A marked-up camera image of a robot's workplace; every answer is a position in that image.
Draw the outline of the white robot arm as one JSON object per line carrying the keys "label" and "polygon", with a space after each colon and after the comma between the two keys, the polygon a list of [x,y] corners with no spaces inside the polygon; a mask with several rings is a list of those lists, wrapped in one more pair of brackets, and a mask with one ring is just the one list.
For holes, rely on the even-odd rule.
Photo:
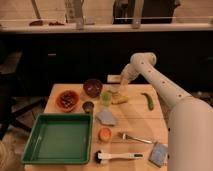
{"label": "white robot arm", "polygon": [[213,108],[156,70],[156,62],[152,52],[134,53],[121,78],[142,75],[170,108],[168,171],[213,171]]}

